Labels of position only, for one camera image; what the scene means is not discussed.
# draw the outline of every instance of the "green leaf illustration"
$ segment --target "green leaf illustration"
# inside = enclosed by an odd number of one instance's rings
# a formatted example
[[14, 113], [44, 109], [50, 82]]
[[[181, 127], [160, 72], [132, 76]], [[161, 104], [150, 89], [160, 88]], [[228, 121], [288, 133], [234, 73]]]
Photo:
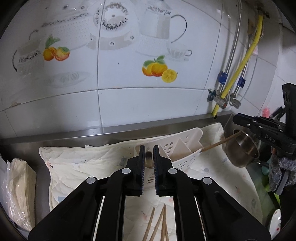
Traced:
[[67, 47], [61, 47], [63, 52], [69, 52], [70, 49], [68, 49]]
[[153, 60], [147, 60], [144, 62], [143, 67], [147, 68], [149, 64], [155, 63]]
[[158, 56], [156, 60], [163, 60], [165, 58], [164, 55]]
[[165, 64], [165, 62], [162, 59], [157, 59], [156, 62], [159, 64]]
[[52, 37], [52, 34], [48, 36], [47, 40], [46, 40], [46, 43], [45, 43], [45, 48], [49, 48], [50, 45], [56, 43], [56, 42], [59, 42], [61, 41], [59, 38], [53, 38]]

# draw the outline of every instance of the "stainless steel pot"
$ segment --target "stainless steel pot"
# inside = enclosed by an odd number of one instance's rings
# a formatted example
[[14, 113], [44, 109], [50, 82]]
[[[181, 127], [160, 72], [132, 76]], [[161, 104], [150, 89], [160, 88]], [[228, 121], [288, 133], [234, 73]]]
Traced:
[[241, 135], [229, 140], [226, 144], [226, 155], [237, 167], [245, 167], [253, 161], [259, 162], [259, 143], [255, 136], [242, 132]]

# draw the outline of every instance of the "clear plastic wrap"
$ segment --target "clear plastic wrap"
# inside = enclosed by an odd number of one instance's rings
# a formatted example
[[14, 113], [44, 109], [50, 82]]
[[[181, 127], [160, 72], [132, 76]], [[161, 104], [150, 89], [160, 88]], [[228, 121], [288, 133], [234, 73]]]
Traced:
[[36, 173], [21, 159], [7, 162], [2, 184], [4, 205], [8, 215], [19, 227], [30, 231], [35, 226]]

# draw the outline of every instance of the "drying mat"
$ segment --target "drying mat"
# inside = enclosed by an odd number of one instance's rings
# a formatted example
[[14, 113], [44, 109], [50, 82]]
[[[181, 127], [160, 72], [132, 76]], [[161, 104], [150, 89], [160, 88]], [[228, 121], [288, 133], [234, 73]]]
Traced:
[[[218, 142], [223, 136], [220, 123], [202, 128], [201, 144], [208, 146]], [[133, 147], [155, 138], [121, 142], [103, 147], [86, 148], [40, 148], [39, 153], [46, 163], [51, 176], [49, 187], [49, 206], [52, 210], [72, 190], [88, 176], [104, 178], [122, 168], [128, 158], [133, 156]], [[116, 152], [120, 159], [114, 161], [111, 155]], [[223, 146], [201, 153], [197, 160], [186, 171], [188, 176], [195, 179], [211, 177], [248, 212], [262, 223], [262, 211], [258, 194], [246, 168], [238, 168], [228, 160]], [[156, 196], [155, 189], [144, 190], [141, 197], [126, 197], [123, 240], [142, 240], [152, 208], [155, 207], [152, 227], [148, 238], [154, 229], [163, 204], [167, 204], [167, 226], [170, 241], [176, 240], [176, 225], [171, 197]], [[160, 239], [161, 225], [154, 240]]]

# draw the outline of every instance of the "yellow hose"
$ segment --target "yellow hose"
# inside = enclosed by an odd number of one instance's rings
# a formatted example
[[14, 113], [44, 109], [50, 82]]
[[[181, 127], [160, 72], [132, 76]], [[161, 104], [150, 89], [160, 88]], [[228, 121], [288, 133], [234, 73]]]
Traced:
[[[256, 48], [256, 46], [257, 46], [257, 44], [259, 42], [259, 39], [260, 39], [260, 35], [261, 35], [262, 22], [263, 22], [263, 17], [262, 17], [262, 15], [259, 15], [259, 17], [258, 17], [257, 31], [256, 31], [256, 35], [255, 35], [254, 41], [253, 41], [250, 49], [247, 51], [245, 57], [243, 58], [243, 60], [239, 64], [239, 67], [237, 68], [236, 72], [234, 73], [234, 75], [232, 76], [232, 78], [230, 79], [230, 81], [228, 82], [228, 84], [226, 85], [225, 89], [223, 90], [223, 92], [221, 94], [221, 98], [225, 98], [226, 97], [226, 95], [230, 91], [232, 85], [235, 83], [235, 81], [237, 80], [237, 78], [238, 78], [239, 74], [241, 73], [242, 69], [246, 65], [246, 63], [249, 60], [249, 58], [251, 57], [254, 49]], [[216, 104], [216, 106], [215, 106], [215, 108], [214, 108], [214, 110], [212, 112], [212, 115], [214, 117], [217, 115], [218, 110], [219, 110], [219, 106]]]

